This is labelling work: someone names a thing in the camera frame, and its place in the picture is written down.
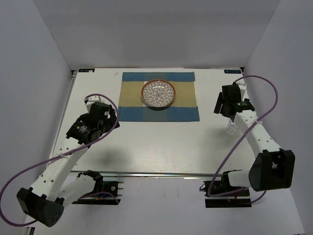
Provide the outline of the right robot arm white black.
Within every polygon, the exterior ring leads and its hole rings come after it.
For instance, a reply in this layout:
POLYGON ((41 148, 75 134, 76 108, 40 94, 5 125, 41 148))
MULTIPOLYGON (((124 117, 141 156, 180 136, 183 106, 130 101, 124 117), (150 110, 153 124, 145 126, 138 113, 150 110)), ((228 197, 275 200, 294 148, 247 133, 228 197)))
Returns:
POLYGON ((240 188, 265 191, 291 186, 294 153, 291 150, 284 150, 272 139, 257 119, 250 100, 243 98, 239 85, 222 87, 214 112, 230 118, 243 133, 255 156, 250 170, 232 170, 223 173, 221 190, 224 194, 233 195, 240 188))

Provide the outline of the clear drinking glass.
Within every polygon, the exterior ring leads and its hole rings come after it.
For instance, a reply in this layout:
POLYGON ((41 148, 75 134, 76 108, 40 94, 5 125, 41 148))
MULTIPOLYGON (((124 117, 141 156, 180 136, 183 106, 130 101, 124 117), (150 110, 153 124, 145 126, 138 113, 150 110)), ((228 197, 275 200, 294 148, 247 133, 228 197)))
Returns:
POLYGON ((234 135, 238 130, 238 126, 229 118, 226 130, 229 135, 234 135))

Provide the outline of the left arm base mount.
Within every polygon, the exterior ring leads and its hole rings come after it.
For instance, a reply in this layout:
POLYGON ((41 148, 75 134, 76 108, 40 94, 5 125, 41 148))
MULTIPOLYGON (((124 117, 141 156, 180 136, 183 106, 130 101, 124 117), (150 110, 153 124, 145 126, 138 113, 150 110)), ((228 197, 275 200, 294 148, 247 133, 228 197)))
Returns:
POLYGON ((104 177, 102 184, 91 193, 85 194, 74 205, 119 205, 123 195, 124 181, 116 177, 104 177))

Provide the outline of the patterned ceramic plate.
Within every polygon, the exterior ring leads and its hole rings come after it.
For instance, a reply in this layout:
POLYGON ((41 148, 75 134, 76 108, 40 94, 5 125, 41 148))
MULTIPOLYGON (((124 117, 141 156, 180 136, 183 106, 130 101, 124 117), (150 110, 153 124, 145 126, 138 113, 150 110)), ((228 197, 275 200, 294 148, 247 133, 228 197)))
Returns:
POLYGON ((141 98, 148 106, 163 108, 169 106, 176 97, 174 86, 166 80, 151 80, 141 89, 141 98))

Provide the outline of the blue beige cloth placemat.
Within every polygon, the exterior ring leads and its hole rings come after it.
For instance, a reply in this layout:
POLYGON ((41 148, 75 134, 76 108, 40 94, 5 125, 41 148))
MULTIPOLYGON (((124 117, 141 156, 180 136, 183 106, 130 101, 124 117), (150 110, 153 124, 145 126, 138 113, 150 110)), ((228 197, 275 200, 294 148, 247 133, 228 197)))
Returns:
POLYGON ((124 72, 118 104, 123 122, 200 120, 194 72, 124 72))

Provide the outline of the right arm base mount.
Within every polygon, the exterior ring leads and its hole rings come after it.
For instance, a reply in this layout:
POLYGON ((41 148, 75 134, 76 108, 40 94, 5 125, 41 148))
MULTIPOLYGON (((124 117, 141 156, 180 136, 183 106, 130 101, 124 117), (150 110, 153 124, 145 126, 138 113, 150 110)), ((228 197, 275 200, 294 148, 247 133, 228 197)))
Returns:
POLYGON ((249 190, 242 190, 230 194, 230 191, 238 190, 240 187, 225 189, 221 181, 215 181, 209 196, 209 185, 211 181, 204 181, 199 191, 204 192, 205 207, 209 209, 217 208, 250 208, 252 207, 249 190))

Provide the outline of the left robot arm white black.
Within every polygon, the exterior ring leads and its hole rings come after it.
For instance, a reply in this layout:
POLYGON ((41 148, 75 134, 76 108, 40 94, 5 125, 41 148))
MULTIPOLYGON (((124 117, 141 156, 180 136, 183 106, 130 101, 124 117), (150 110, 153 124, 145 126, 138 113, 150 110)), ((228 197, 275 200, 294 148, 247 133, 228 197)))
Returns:
POLYGON ((103 176, 99 172, 87 170, 79 173, 68 186, 63 186, 63 183, 78 160, 89 150, 90 143, 118 127, 111 105, 103 102, 89 104, 88 112, 80 115, 66 133, 59 151, 61 157, 53 160, 29 188, 18 191, 17 199, 23 212, 52 227, 69 204, 82 196, 99 195, 103 191, 103 176))

